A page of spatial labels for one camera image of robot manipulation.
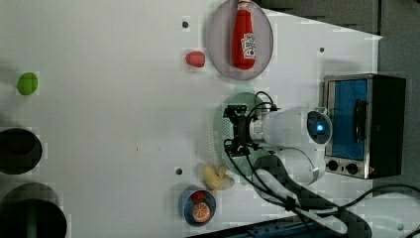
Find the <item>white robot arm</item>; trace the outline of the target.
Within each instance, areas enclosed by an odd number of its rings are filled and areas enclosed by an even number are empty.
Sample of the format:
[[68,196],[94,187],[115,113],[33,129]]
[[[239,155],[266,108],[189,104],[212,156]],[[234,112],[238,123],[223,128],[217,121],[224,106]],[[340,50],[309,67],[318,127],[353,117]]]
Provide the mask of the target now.
[[229,127],[225,155],[237,174],[250,176],[265,163],[266,156],[285,166],[298,183],[311,184],[325,173],[325,150],[333,126],[324,108],[229,105],[223,123]]

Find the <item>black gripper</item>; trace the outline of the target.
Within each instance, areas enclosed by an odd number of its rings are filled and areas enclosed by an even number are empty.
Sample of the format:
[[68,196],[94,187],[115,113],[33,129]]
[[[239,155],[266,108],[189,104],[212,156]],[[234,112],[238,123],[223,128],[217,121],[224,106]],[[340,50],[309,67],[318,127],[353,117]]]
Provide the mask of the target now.
[[223,113],[232,123],[233,138],[226,139],[224,149],[228,156],[249,156],[251,151],[256,151],[259,145],[253,141],[250,134],[251,119],[246,115],[246,105],[228,105]]

